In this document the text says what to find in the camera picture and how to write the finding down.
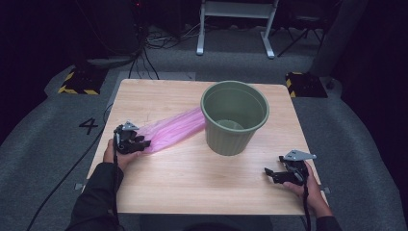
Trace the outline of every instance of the yellow black warning tape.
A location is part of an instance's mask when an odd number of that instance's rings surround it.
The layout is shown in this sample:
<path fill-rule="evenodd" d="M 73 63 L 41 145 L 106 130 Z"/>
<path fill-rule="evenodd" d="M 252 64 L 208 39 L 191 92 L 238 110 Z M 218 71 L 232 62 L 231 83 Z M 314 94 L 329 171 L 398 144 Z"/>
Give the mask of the yellow black warning tape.
<path fill-rule="evenodd" d="M 84 77 L 81 73 L 76 73 L 75 68 L 66 76 L 58 93 L 71 94 L 100 94 L 100 87 L 105 80 L 106 70 L 100 73 L 93 73 L 94 76 Z"/>

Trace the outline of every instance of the black wire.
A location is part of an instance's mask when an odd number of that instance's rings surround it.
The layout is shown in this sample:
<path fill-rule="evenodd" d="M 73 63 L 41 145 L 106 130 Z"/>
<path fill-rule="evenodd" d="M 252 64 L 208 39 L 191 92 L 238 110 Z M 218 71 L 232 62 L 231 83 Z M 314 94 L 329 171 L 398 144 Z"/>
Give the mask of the black wire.
<path fill-rule="evenodd" d="M 143 61 L 143 66 L 144 66 L 144 69 L 145 69 L 146 72 L 147 72 L 147 75 L 149 76 L 149 78 L 150 78 L 151 80 L 153 80 L 153 78 L 150 76 L 149 69 L 147 69 L 146 64 L 144 63 L 144 57 L 143 57 L 143 56 L 140 56 L 140 57 L 141 57 L 141 60 Z"/>
<path fill-rule="evenodd" d="M 310 221 L 310 214 L 309 214 L 309 210 L 307 208 L 307 197 L 309 196 L 309 190 L 307 188 L 307 181 L 305 180 L 305 182 L 303 183 L 303 209 L 305 210 L 305 216 L 306 216 L 306 220 L 307 220 L 307 231 L 311 231 L 312 230 L 312 223 Z"/>
<path fill-rule="evenodd" d="M 144 56 L 146 57 L 147 61 L 149 62 L 150 66 L 152 67 L 152 69 L 154 70 L 154 72 L 156 73 L 157 79 L 160 80 L 159 75 L 157 74 L 156 69 L 154 68 L 154 66 L 152 65 L 152 63 L 149 61 L 149 58 L 147 57 L 146 48 L 143 47 L 143 51 L 144 51 Z"/>
<path fill-rule="evenodd" d="M 31 222 L 27 228 L 27 231 L 29 231 L 33 224 L 34 221 L 36 220 L 39 212 L 41 211 L 42 207 L 44 207 L 44 205 L 47 203 L 48 199 L 54 194 L 54 192 L 60 187 L 60 185 L 64 182 L 64 180 L 68 177 L 68 175 L 72 172 L 72 170 L 74 168 L 76 168 L 78 166 L 78 164 L 85 158 L 85 156 L 88 154 L 88 152 L 90 151 L 90 149 L 93 147 L 93 145 L 98 141 L 99 137 L 102 135 L 102 132 L 104 131 L 105 126 L 102 127 L 101 131 L 99 132 L 99 134 L 96 136 L 95 140 L 93 140 L 93 142 L 90 144 L 90 146 L 88 147 L 88 149 L 85 151 L 85 153 L 79 158 L 79 160 L 72 166 L 72 168 L 68 171 L 68 173 L 63 177 L 63 179 L 57 184 L 57 186 L 51 191 L 50 194 L 47 195 L 47 197 L 45 198 L 45 200 L 41 203 L 41 205 L 38 207 L 36 213 L 34 214 L 33 218 L 31 219 Z"/>

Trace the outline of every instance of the black mat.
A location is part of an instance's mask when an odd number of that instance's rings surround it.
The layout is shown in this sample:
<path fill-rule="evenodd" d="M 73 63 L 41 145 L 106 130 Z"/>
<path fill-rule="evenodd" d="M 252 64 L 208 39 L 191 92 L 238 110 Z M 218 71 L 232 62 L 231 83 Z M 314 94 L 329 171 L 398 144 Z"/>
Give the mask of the black mat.
<path fill-rule="evenodd" d="M 291 97 L 327 98 L 326 90 L 320 78 L 310 73 L 289 72 L 285 76 Z"/>

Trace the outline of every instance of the stool leg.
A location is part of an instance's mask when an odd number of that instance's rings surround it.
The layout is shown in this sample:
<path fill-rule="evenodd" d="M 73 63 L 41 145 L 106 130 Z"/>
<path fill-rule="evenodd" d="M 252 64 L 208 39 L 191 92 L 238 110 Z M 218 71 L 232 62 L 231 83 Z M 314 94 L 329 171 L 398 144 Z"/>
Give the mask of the stool leg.
<path fill-rule="evenodd" d="M 201 15 L 200 15 L 200 34 L 198 36 L 198 44 L 197 44 L 197 55 L 203 55 L 204 54 L 204 36 L 205 36 L 205 31 L 204 31 L 204 16 L 205 16 L 205 0 L 202 0 L 201 2 Z"/>

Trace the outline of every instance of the wooden table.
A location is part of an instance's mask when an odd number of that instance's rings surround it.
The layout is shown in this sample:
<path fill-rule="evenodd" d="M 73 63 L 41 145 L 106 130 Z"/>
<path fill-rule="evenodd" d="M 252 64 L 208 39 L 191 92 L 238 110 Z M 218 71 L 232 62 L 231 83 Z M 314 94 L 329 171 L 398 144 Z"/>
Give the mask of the wooden table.
<path fill-rule="evenodd" d="M 123 80 L 89 170 L 93 173 L 114 129 L 131 120 L 139 127 L 200 105 L 214 82 Z M 284 171 L 278 156 L 292 149 L 309 152 L 285 86 L 252 85 L 268 100 L 270 114 L 246 149 L 221 156 L 205 141 L 205 132 L 165 150 L 139 157 L 125 171 L 117 195 L 120 213 L 303 215 L 298 198 L 273 184 L 264 167 Z M 313 161 L 308 161 L 315 170 Z"/>

